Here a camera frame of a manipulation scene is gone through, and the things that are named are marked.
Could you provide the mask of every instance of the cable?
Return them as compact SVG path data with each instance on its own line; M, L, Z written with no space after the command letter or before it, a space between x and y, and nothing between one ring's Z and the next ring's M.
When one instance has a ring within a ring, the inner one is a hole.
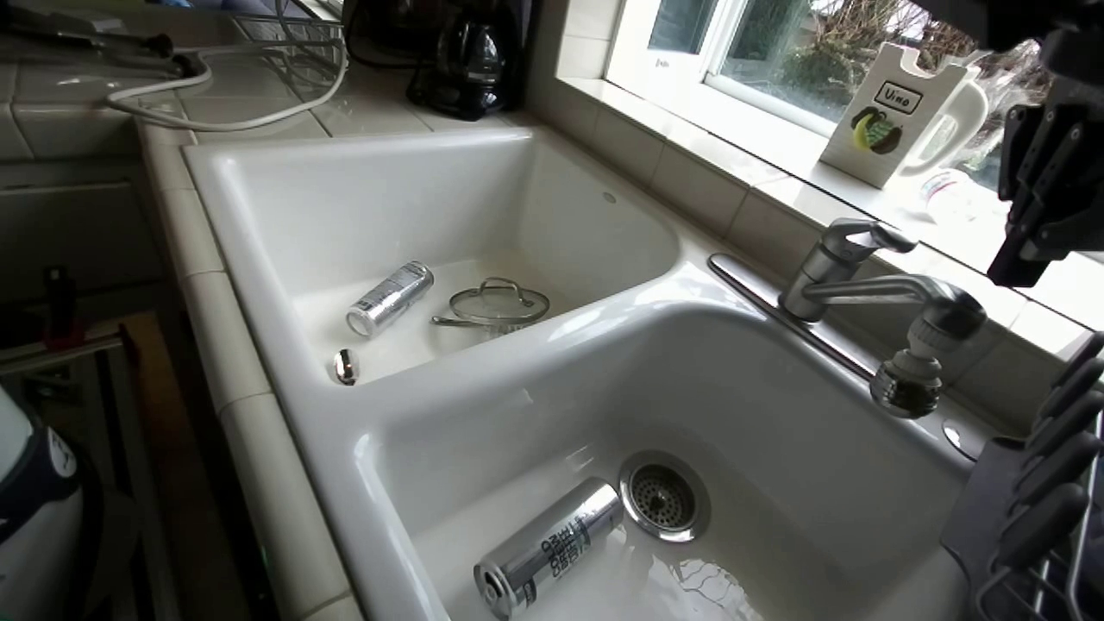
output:
M306 48L299 37L289 33L288 15L282 15L282 0L275 0L275 22L279 22L279 30L282 30L288 42L294 42L304 55L333 65L333 60L319 55L313 48ZM169 94L169 88L192 88L192 87L211 82L211 65L204 61L199 53L175 55L175 61L185 61L192 70L192 76L169 79L169 82L130 87L130 88L113 88L113 94L106 94L106 106L126 111L126 115L143 118L143 122L167 123L167 129L182 129L182 131L252 131L252 129L266 129L266 123L288 122L294 115L313 111L313 106L328 103L343 88L343 82L349 76L349 53L345 53L343 27L338 27L334 37L328 37L322 44L338 44L338 76L334 76L334 82L313 100L304 100L304 103L294 103L294 106L282 106L282 111L273 111L273 115L263 115L263 118L249 118L249 122L185 122L185 118L169 118L169 115L157 115L157 111L146 111L137 103L127 103L135 96L152 96L152 94Z

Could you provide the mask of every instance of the dish rack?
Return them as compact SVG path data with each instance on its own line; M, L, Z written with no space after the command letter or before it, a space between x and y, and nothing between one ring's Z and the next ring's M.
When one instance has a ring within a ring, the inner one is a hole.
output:
M941 546L976 621L1104 617L1104 330L1053 381L1027 443L989 443Z

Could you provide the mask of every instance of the white sink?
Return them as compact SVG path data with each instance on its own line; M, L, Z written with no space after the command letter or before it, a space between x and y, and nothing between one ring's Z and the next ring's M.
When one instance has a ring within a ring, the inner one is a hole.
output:
M352 470L333 508L388 524L391 546L345 538L361 542L349 561L383 613L494 617L472 565L496 542L588 475L613 482L634 452L666 452L709 486L705 538L664 546L624 522L527 617L959 617L940 530L963 464L861 383L755 310L575 326L589 330L575 351L532 362L512 337L380 385L372 414L334 407Z
M252 335L372 617L481 621L472 565L580 481L666 452L709 490L690 546L618 524L525 617L954 621L940 547L967 464L709 274L709 241L542 131L190 148ZM323 362L395 264L425 302ZM512 276L555 318L443 330Z
M432 314L507 276L551 310L656 278L681 259L652 199L542 131L380 136L372 140L197 145L204 203L237 289L289 308L319 370L352 344L345 310L404 263L438 283L360 351L361 381L486 341Z

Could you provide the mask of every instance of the chrome faucet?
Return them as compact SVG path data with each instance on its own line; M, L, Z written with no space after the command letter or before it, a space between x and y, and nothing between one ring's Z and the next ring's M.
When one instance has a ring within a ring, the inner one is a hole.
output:
M783 289L781 310L794 320L820 320L832 302L921 302L909 326L909 344L884 360L870 381L870 398L900 416L936 412L941 390L941 354L959 347L988 320L982 308L928 276L851 278L881 252L912 252L916 241L875 220L832 220L802 276Z

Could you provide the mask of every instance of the drain strainer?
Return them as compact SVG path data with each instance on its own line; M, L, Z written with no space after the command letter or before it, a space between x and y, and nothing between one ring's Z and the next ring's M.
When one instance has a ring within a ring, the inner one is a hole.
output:
M624 513L660 542L694 542L709 528L709 493L690 464L637 452L622 464Z

